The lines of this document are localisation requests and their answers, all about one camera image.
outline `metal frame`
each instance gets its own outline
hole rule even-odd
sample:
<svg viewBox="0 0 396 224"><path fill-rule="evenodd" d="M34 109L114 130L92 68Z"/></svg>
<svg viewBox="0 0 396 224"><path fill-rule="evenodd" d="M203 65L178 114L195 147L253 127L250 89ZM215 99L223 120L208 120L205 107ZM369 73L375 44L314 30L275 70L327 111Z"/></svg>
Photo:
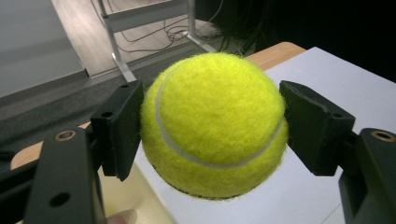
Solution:
<svg viewBox="0 0 396 224"><path fill-rule="evenodd" d="M129 69L126 62L120 56L115 33L133 29L138 26L163 21L184 14L188 14L189 31L186 37L193 43L208 52L216 51L205 42L198 39L195 33L195 0L168 0L165 2L152 4L144 7L132 8L112 14L107 14L103 0L98 0L102 11L102 19L105 23L111 47L113 48L112 57L124 75L127 82L136 80L134 74Z"/></svg>

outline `fuzzy felt surface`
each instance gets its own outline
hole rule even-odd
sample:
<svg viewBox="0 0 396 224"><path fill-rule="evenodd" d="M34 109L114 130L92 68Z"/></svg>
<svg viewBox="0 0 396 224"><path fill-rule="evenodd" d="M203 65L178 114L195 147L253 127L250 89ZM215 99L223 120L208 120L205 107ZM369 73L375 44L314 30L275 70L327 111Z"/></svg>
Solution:
<svg viewBox="0 0 396 224"><path fill-rule="evenodd" d="M225 199L254 189L281 162L285 104L256 65L203 53L163 71L142 105L149 162L190 195Z"/></svg>

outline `dark background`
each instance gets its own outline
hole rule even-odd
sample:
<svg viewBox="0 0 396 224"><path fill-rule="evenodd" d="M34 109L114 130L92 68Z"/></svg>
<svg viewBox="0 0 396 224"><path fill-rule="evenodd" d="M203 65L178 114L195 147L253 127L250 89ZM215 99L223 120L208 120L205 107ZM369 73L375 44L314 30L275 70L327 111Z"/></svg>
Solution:
<svg viewBox="0 0 396 224"><path fill-rule="evenodd" d="M196 1L196 17L209 20L220 0ZM256 51L283 41L318 47L396 82L396 18L386 1L224 0L213 22L224 38L256 43Z"/></svg>

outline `black metal bracket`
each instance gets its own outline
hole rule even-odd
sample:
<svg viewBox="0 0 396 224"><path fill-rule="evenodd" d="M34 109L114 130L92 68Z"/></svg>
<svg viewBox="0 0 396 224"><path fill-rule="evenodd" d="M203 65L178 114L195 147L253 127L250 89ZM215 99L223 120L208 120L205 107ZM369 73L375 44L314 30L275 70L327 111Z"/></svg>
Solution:
<svg viewBox="0 0 396 224"><path fill-rule="evenodd" d="M304 85L281 81L290 126L290 148L314 175L339 181L346 223L396 223L396 135L366 128L352 132L355 118Z"/></svg>
<svg viewBox="0 0 396 224"><path fill-rule="evenodd" d="M86 130L71 128L44 140L38 161L0 175L0 222L106 223L97 170L121 181L140 144L143 85L117 88Z"/></svg>

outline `tennis ball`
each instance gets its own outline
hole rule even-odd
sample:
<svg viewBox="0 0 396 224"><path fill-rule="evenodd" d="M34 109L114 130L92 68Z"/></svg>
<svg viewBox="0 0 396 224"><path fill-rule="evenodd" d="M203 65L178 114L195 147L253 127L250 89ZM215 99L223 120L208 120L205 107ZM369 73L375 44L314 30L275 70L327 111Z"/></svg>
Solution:
<svg viewBox="0 0 396 224"><path fill-rule="evenodd" d="M228 53L198 54L171 65L148 89L143 149L175 189L229 199L259 186L281 162L284 110L259 67Z"/></svg>

